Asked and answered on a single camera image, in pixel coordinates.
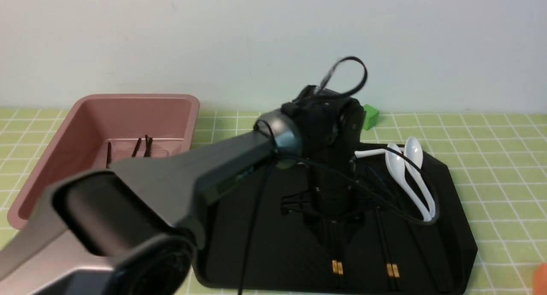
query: orange object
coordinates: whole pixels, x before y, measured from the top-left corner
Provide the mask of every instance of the orange object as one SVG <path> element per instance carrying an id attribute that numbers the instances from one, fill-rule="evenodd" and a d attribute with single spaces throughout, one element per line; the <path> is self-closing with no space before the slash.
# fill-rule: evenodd
<path id="1" fill-rule="evenodd" d="M 547 295 L 547 264 L 543 263 L 534 272 L 532 280 L 534 295 Z"/>

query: chopstick gold band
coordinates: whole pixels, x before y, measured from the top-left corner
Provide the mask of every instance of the chopstick gold band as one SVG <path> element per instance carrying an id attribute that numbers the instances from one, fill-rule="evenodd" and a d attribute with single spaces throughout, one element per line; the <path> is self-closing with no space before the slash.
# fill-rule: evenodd
<path id="1" fill-rule="evenodd" d="M 399 278 L 400 277 L 399 268 L 398 268 L 397 264 L 387 263 L 386 266 L 387 266 L 387 275 L 390 278 Z"/>
<path id="2" fill-rule="evenodd" d="M 332 260 L 332 273 L 336 275 L 344 275 L 344 267 L 342 266 L 342 262 Z"/>

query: white wall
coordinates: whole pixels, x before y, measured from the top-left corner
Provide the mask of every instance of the white wall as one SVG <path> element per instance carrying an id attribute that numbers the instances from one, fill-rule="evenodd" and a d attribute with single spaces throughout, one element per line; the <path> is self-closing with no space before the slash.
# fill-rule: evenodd
<path id="1" fill-rule="evenodd" d="M 547 112 L 547 0 L 0 0 L 0 106 L 176 92 L 268 109 L 347 55 L 381 110 Z M 343 67 L 333 90 L 357 82 Z"/>

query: black chopstick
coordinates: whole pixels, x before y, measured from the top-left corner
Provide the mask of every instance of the black chopstick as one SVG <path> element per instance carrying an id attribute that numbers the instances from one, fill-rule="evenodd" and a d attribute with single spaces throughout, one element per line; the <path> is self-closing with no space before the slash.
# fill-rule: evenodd
<path id="1" fill-rule="evenodd" d="M 150 157 L 152 153 L 152 137 L 148 138 L 148 135 L 144 135 L 146 138 L 146 149 L 144 150 L 144 157 Z"/>
<path id="2" fill-rule="evenodd" d="M 131 154 L 131 157 L 137 156 L 138 149 L 141 147 L 141 141 L 142 141 L 141 138 L 137 140 L 137 145 L 135 145 L 135 149 L 133 149 L 133 153 Z"/>
<path id="3" fill-rule="evenodd" d="M 110 166 L 111 162 L 112 162 L 112 143 L 110 143 L 109 141 L 108 148 L 106 150 L 106 167 L 107 168 Z"/>

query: chopsticks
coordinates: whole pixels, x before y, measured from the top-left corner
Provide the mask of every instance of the chopsticks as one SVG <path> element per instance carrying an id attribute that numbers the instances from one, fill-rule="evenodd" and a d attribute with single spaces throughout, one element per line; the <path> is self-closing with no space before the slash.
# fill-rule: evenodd
<path id="1" fill-rule="evenodd" d="M 151 157 L 152 156 L 152 142 L 154 139 L 152 137 L 149 137 L 148 135 L 144 135 L 144 155 L 143 157 Z M 142 138 L 139 138 L 137 140 L 137 144 L 135 145 L 135 148 L 133 149 L 133 153 L 131 153 L 131 157 L 137 157 L 137 153 L 139 148 L 141 147 Z M 106 167 L 109 168 L 110 164 L 112 162 L 112 143 L 108 142 L 108 148 L 106 152 Z"/>

